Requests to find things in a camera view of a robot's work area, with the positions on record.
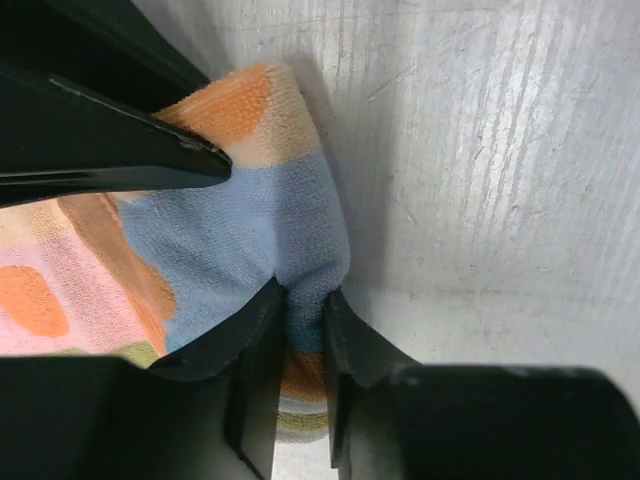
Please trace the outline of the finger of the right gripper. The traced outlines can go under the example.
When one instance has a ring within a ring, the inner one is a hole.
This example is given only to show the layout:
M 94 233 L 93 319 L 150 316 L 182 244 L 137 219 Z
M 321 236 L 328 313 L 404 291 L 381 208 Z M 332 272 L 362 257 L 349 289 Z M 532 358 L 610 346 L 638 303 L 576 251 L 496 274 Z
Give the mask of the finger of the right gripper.
M 50 74 L 1 66 L 1 203 L 205 188 L 231 161 L 203 138 Z
M 131 1 L 3 1 L 1 60 L 146 113 L 209 83 Z

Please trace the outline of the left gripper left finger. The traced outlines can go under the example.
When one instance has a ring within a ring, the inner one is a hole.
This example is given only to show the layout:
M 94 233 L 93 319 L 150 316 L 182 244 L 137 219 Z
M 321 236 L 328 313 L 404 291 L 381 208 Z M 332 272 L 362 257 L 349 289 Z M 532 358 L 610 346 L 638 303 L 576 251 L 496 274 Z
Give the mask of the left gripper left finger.
M 141 368 L 115 356 L 1 362 L 5 479 L 267 479 L 286 292 Z

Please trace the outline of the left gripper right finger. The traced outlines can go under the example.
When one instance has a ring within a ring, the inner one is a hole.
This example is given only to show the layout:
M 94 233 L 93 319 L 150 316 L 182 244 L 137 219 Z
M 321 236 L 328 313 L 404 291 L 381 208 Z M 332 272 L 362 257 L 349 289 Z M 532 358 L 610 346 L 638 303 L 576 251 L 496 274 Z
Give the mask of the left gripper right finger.
M 599 371 L 422 364 L 323 310 L 330 461 L 342 479 L 635 479 L 639 420 Z

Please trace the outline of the orange polka dot towel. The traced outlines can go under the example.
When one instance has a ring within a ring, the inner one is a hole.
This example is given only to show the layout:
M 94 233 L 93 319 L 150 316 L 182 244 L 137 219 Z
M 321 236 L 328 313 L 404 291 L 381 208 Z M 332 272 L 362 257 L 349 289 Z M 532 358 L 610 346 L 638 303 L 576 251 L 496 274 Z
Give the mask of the orange polka dot towel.
M 256 65 L 161 110 L 222 147 L 210 188 L 65 196 L 1 212 L 1 352 L 106 355 L 143 367 L 288 292 L 277 437 L 328 431 L 321 310 L 350 264 L 328 161 L 292 71 Z

